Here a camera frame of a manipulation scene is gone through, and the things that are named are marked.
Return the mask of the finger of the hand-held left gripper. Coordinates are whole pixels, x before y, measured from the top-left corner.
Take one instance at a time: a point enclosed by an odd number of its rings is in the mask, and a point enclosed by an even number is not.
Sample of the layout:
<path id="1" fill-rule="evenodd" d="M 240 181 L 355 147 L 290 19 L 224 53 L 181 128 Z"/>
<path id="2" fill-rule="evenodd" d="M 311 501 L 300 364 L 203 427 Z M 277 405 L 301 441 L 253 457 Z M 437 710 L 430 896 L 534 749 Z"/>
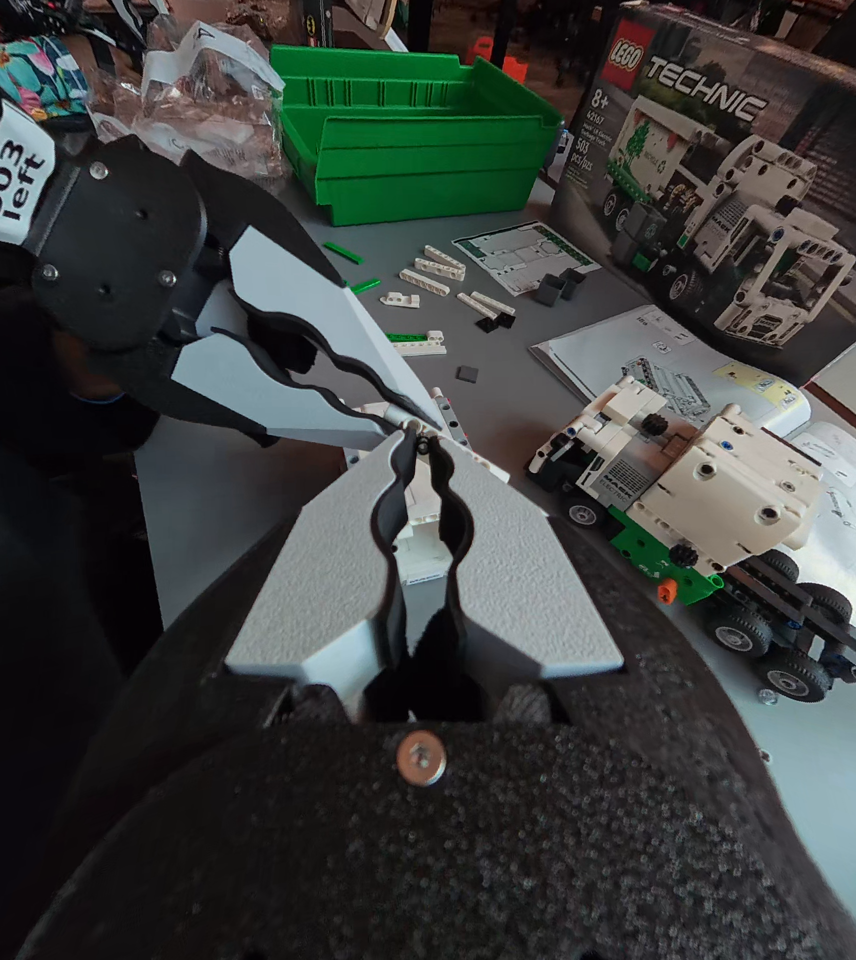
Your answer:
<path id="1" fill-rule="evenodd" d="M 231 294 L 272 333 L 298 335 L 339 370 L 364 379 L 396 426 L 445 430 L 422 381 L 401 358 L 300 221 L 276 197 L 193 153 L 182 160 L 225 249 Z"/>
<path id="2" fill-rule="evenodd" d="M 293 379 L 260 342 L 216 327 L 189 342 L 164 336 L 106 346 L 85 336 L 92 366 L 152 411 L 236 430 L 259 442 L 295 440 L 374 450 L 398 429 L 331 389 Z"/>

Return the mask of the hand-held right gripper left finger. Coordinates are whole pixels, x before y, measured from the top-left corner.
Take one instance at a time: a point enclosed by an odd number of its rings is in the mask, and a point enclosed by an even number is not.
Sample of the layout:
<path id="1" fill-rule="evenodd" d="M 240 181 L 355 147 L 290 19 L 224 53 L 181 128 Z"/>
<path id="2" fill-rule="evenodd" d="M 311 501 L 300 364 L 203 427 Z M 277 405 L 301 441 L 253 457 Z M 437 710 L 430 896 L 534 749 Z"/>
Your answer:
<path id="1" fill-rule="evenodd" d="M 234 675 L 322 686 L 348 719 L 407 655 L 407 609 L 393 549 L 408 522 L 413 429 L 396 431 L 300 511 L 224 666 Z"/>

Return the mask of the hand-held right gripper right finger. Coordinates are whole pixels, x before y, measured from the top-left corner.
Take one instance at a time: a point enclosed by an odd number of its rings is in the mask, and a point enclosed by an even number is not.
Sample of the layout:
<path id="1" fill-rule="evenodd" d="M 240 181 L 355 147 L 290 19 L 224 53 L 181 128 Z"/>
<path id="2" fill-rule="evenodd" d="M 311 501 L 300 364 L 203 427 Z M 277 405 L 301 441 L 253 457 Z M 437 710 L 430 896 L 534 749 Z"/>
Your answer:
<path id="1" fill-rule="evenodd" d="M 427 455 L 451 554 L 442 608 L 412 657 L 419 679 L 570 679 L 624 656 L 545 513 L 440 434 Z"/>

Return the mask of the white lego panel assembly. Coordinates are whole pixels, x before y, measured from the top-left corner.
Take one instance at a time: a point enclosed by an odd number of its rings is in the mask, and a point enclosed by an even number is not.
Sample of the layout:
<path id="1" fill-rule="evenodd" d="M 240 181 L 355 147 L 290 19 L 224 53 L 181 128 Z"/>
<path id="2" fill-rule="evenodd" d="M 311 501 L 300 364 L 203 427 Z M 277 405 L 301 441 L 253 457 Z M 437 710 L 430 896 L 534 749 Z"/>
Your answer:
<path id="1" fill-rule="evenodd" d="M 490 469 L 499 480 L 508 483 L 510 474 L 473 452 L 468 436 L 442 390 L 434 387 L 430 395 L 445 421 L 446 436 L 470 451 L 474 460 Z M 368 403 L 357 410 L 384 416 L 387 406 L 384 402 Z M 342 452 L 345 470 L 352 469 L 368 455 L 367 451 L 353 448 L 343 448 Z M 442 578 L 450 566 L 451 554 L 439 535 L 442 501 L 432 486 L 430 463 L 426 455 L 417 455 L 414 475 L 406 487 L 405 498 L 408 522 L 392 545 L 399 580 L 402 586 L 408 586 Z"/>

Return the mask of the green and white lego plates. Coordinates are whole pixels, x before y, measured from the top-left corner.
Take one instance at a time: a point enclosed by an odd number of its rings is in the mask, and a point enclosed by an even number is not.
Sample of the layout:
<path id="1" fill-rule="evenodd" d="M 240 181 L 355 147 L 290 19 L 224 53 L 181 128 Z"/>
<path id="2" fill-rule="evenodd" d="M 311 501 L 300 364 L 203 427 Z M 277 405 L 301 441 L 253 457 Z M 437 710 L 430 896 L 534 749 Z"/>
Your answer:
<path id="1" fill-rule="evenodd" d="M 429 330 L 422 334 L 386 333 L 386 339 L 405 358 L 444 356 L 447 353 L 441 330 Z"/>

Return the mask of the lego sticker sheet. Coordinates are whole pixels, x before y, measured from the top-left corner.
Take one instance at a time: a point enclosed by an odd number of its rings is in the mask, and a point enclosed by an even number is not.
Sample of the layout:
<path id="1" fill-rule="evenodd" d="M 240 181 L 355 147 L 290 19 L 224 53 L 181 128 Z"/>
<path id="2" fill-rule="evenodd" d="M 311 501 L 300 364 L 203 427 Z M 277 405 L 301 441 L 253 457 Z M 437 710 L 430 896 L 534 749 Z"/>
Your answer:
<path id="1" fill-rule="evenodd" d="M 458 238 L 452 245 L 513 297 L 536 291 L 549 274 L 560 277 L 573 270 L 582 277 L 601 268 L 577 246 L 537 221 Z"/>

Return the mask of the white and green lego truck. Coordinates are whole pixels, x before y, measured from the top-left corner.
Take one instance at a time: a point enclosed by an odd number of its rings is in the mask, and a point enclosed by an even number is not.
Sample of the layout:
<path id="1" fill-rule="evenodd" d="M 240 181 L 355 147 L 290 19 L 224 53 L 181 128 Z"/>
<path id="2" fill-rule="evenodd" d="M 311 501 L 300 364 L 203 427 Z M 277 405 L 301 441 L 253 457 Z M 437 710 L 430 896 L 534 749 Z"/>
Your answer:
<path id="1" fill-rule="evenodd" d="M 697 427 L 624 375 L 533 454 L 530 480 L 567 521 L 602 532 L 664 605 L 702 607 L 703 629 L 764 689 L 822 702 L 856 685 L 852 602 L 802 582 L 829 489 L 821 465 L 727 404 Z"/>

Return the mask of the dark lego set box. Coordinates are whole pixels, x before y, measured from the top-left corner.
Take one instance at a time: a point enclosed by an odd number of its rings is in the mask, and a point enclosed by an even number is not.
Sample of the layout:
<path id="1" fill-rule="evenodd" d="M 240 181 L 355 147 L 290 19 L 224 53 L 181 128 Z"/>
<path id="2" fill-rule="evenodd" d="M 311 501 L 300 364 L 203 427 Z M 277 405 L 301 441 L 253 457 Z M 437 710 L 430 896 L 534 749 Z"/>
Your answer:
<path id="1" fill-rule="evenodd" d="M 729 359 L 806 386 L 856 345 L 856 70 L 626 2 L 549 226 Z"/>

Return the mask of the crumpled clear plastic bag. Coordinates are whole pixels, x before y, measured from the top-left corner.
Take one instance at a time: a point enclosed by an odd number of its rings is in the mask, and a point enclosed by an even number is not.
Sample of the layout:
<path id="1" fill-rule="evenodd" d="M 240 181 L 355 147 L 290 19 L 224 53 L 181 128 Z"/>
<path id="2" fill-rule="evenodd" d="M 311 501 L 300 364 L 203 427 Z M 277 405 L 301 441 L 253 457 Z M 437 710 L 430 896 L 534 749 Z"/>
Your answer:
<path id="1" fill-rule="evenodd" d="M 176 165 L 193 154 L 271 193 L 277 193 L 294 173 L 270 123 L 196 109 L 150 116 L 137 110 L 128 116 L 122 114 L 119 107 L 111 113 L 108 106 L 101 103 L 89 105 L 87 113 L 100 142 L 110 143 L 131 136 Z"/>

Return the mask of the green plastic bin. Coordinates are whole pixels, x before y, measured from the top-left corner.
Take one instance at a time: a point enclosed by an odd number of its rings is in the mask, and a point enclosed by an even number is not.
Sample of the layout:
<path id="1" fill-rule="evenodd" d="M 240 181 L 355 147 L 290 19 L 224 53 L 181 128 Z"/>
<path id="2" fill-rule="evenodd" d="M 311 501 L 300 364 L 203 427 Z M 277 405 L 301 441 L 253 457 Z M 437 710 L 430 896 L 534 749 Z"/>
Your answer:
<path id="1" fill-rule="evenodd" d="M 335 227 L 516 211 L 564 117 L 478 58 L 274 45 L 283 148 Z"/>

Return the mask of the floral printed cloth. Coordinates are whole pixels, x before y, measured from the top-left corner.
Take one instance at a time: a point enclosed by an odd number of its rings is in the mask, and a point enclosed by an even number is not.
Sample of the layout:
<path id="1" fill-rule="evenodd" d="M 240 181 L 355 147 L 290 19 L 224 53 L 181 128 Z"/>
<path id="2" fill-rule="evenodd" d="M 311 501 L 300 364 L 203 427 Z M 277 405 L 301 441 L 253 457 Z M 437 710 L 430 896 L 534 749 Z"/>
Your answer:
<path id="1" fill-rule="evenodd" d="M 56 37 L 0 43 L 0 88 L 38 124 L 86 114 L 85 73 Z"/>

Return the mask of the clear plastic bag white label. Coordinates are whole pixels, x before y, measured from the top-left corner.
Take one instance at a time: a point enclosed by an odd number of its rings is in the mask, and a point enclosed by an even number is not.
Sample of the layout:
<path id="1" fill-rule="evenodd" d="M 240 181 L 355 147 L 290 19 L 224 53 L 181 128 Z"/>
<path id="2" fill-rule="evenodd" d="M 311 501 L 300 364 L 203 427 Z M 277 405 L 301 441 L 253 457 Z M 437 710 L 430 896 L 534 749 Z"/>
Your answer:
<path id="1" fill-rule="evenodd" d="M 140 111 L 151 116 L 197 110 L 253 119 L 271 124 L 281 143 L 284 90 L 285 80 L 257 37 L 195 21 L 172 49 L 146 53 Z"/>

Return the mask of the open instruction booklet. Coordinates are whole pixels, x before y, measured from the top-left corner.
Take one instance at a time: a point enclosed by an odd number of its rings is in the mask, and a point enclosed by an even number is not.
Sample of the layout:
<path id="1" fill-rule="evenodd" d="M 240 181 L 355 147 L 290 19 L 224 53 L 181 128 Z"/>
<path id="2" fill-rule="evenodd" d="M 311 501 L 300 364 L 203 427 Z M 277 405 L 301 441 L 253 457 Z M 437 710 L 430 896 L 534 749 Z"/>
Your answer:
<path id="1" fill-rule="evenodd" d="M 535 344 L 534 356 L 586 402 L 624 375 L 643 381 L 696 426 L 726 404 L 767 427 L 824 468 L 827 494 L 806 546 L 802 577 L 844 594 L 856 624 L 856 435 L 813 411 L 806 394 L 764 369 L 698 341 L 653 306 L 640 307 Z"/>

